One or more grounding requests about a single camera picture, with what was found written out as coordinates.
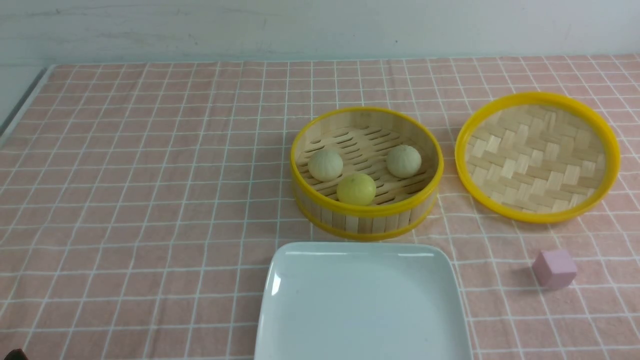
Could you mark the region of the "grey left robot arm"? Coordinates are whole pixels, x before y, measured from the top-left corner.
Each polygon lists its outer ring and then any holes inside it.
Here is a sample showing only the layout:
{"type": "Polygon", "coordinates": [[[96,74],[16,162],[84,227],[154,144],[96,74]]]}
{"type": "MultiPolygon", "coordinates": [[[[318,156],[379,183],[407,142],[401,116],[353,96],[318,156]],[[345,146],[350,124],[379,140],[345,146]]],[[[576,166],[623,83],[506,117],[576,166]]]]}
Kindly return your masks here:
{"type": "Polygon", "coordinates": [[[21,348],[16,348],[14,350],[9,351],[3,358],[3,360],[29,360],[28,356],[25,354],[25,351],[21,348]]]}

